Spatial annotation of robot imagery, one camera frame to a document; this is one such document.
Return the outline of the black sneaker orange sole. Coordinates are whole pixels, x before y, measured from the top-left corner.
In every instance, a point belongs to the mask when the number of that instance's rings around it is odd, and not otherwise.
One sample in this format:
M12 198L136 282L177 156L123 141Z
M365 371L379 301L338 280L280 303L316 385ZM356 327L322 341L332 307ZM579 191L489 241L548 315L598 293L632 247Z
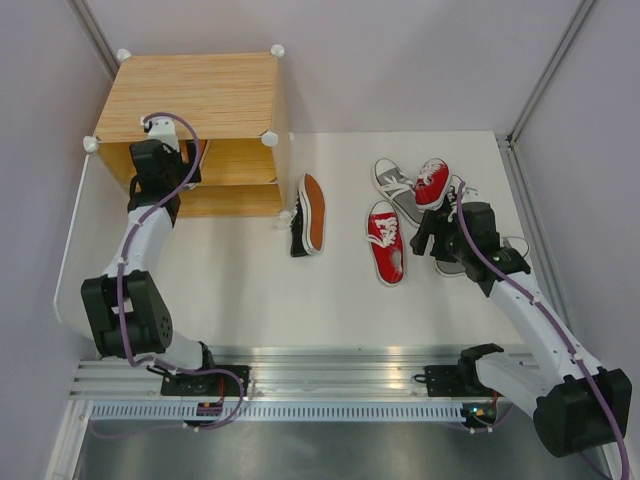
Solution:
M301 258L322 252L325 240L326 204L316 178L304 173L298 183L295 205L281 211L275 220L277 230L290 230L290 256Z

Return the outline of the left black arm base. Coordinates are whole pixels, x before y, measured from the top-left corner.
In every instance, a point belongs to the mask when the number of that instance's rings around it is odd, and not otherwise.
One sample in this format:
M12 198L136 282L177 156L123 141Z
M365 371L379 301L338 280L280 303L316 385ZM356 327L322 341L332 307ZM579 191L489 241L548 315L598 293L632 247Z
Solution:
M234 419L247 393L251 368L248 365L220 365L224 373L188 375L160 368L161 395L186 397L194 400L193 412L185 414L196 422L213 423L226 418Z

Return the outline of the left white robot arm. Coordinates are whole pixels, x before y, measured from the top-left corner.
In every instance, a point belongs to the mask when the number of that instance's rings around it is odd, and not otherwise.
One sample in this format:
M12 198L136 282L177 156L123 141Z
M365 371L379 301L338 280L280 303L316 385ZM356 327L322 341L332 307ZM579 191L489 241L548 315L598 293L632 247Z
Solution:
M209 348L174 331L171 314L151 271L172 232L181 200L176 189L189 173L178 150L159 139L130 145L127 229L116 255L99 277L87 279L81 297L99 354L132 366L156 362L185 370L184 385L206 396L218 384Z

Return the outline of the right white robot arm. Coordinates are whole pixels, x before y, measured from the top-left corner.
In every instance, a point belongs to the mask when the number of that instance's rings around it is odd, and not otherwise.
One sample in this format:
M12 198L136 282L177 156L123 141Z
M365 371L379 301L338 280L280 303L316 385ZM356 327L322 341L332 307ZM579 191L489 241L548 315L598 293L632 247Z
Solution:
M454 376L463 392L501 394L532 419L556 457L623 443L629 378L620 369L606 369L580 345L542 295L525 258L501 240L488 203L443 204L426 212L410 246L416 255L462 266L537 362L537 371L530 371L495 343L467 348Z

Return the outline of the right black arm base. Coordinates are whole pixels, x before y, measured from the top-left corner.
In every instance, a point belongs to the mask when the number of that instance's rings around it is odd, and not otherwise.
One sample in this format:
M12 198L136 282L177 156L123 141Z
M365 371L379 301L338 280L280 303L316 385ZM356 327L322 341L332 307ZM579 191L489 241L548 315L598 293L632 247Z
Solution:
M493 433L508 418L512 409L509 406L504 413L500 412L503 395L482 384L476 372L477 361L493 353L504 353L504 349L495 343L469 347L461 351L455 364L427 365L421 373L412 377L415 382L425 386L431 398L487 398L484 404L462 408L464 420L456 428L468 431L470 435Z

